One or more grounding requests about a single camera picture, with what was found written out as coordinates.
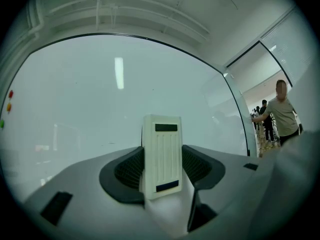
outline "glass panel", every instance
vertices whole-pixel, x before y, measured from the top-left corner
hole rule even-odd
[[[10,90],[1,163],[20,201],[74,163],[140,146],[146,114],[180,116],[183,144],[247,155],[224,77],[160,43],[114,35],[58,42],[31,54]]]
[[[274,54],[295,85],[319,53],[319,44],[303,13],[295,8],[263,37],[263,44]]]

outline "black pants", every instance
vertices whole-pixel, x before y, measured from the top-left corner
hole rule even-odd
[[[294,132],[292,133],[291,135],[288,135],[288,136],[280,136],[280,144],[281,146],[287,141],[289,140],[290,138],[294,137],[294,136],[298,136],[299,135],[299,128]]]
[[[273,128],[272,128],[272,122],[271,121],[265,121],[264,122],[264,127],[265,127],[265,139],[268,141],[269,140],[269,134],[270,133],[270,138],[271,141],[274,140],[274,132],[273,132]]]

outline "gray machine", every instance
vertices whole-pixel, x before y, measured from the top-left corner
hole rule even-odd
[[[182,166],[194,186],[183,239],[271,234],[314,184],[319,157],[312,150],[319,150],[319,137],[304,132],[263,158],[183,145]],[[84,160],[64,169],[25,204],[53,238],[171,239],[145,210],[139,192],[143,169],[142,146]]]

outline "man's arm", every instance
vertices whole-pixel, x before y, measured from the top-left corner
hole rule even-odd
[[[258,122],[264,121],[267,119],[268,116],[269,115],[266,112],[264,112],[262,115],[255,117],[255,118],[252,118],[252,122],[258,123]]]

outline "fluorescent light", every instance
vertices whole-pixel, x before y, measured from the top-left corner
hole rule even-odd
[[[124,85],[124,59],[120,57],[114,58],[114,71],[116,78],[116,85],[118,89],[123,89]]]
[[[270,51],[272,52],[274,49],[276,49],[277,48],[277,46],[275,45],[275,46],[273,46],[271,49],[270,49]]]

